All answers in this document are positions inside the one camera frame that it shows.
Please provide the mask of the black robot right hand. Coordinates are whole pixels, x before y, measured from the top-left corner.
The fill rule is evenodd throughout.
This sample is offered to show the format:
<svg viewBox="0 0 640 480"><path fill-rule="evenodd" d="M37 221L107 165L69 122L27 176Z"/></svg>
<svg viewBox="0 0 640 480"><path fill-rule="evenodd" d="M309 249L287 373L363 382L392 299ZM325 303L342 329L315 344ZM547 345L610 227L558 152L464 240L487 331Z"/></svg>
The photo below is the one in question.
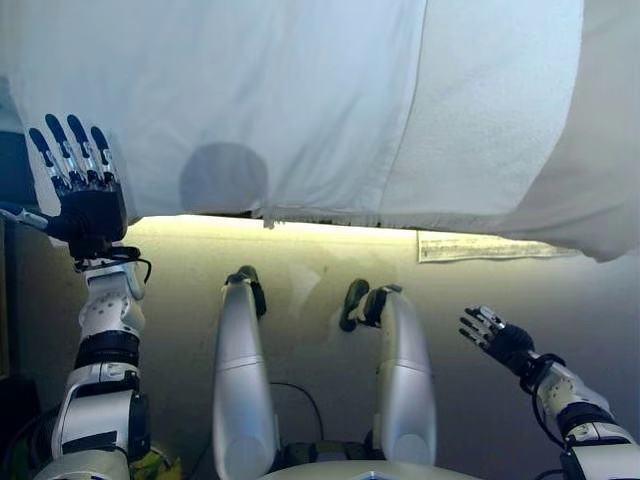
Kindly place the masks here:
<svg viewBox="0 0 640 480"><path fill-rule="evenodd" d="M531 336L489 307L465 308L459 333L484 353L511 370L518 370L534 350Z"/></svg>

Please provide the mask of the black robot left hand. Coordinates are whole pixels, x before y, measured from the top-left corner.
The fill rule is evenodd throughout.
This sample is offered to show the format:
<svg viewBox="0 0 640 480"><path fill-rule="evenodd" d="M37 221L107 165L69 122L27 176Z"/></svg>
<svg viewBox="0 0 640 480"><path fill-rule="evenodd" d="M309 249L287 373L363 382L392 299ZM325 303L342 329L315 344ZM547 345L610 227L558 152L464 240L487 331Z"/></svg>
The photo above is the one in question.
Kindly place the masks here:
<svg viewBox="0 0 640 480"><path fill-rule="evenodd" d="M44 120L58 150L35 127L29 129L29 138L44 164L60 211L51 216L24 207L4 207L1 212L65 242L78 261L114 257L114 244L124 238L128 221L105 134L97 126L86 130L74 114L66 117L66 126L52 113Z"/></svg>

